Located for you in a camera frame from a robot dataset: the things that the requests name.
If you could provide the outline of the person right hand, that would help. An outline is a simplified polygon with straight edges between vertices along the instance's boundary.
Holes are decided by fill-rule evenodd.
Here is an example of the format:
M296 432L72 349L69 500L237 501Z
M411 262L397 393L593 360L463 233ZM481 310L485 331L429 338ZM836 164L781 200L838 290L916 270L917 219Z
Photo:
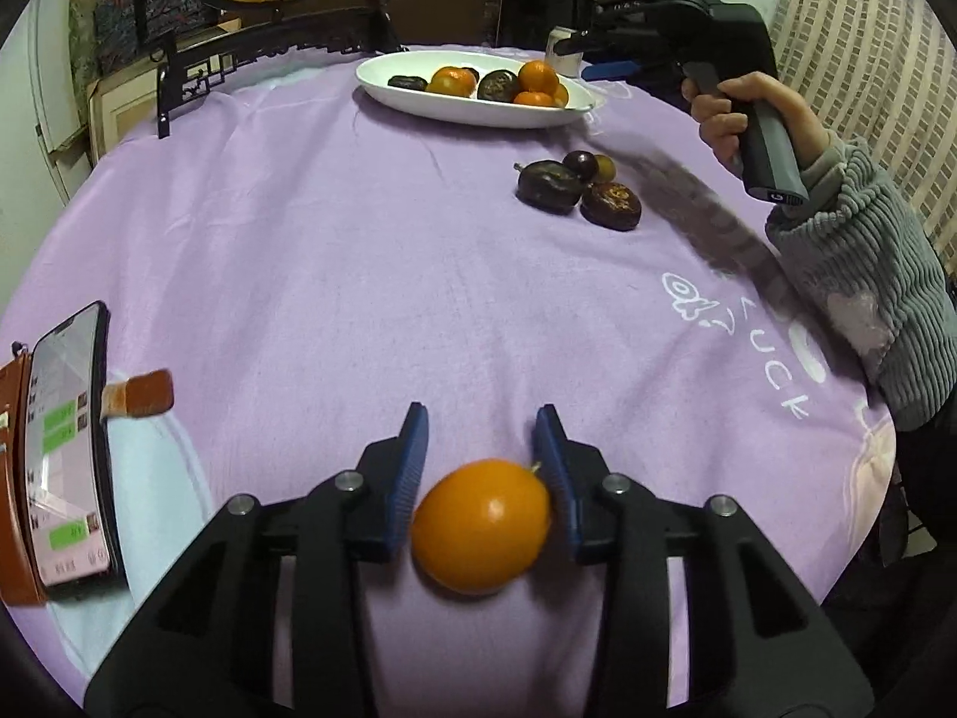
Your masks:
M772 105L790 133L791 146L802 169L829 148L829 132L808 102L797 91L761 71L722 81L713 93L704 93L693 80L684 80L681 94L699 125L699 137L711 148L715 159L737 177L743 172L740 144L749 120L743 112L733 109L734 101L764 101Z

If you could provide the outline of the grey ribbed sleeve forearm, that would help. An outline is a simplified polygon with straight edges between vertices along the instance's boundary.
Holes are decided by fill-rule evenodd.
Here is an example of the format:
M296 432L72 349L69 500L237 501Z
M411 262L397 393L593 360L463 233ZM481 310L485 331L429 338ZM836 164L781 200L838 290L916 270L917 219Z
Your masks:
M918 215L870 151L836 136L801 172L809 203L779 206L766 233L788 279L860 357L904 431L955 389L955 306Z

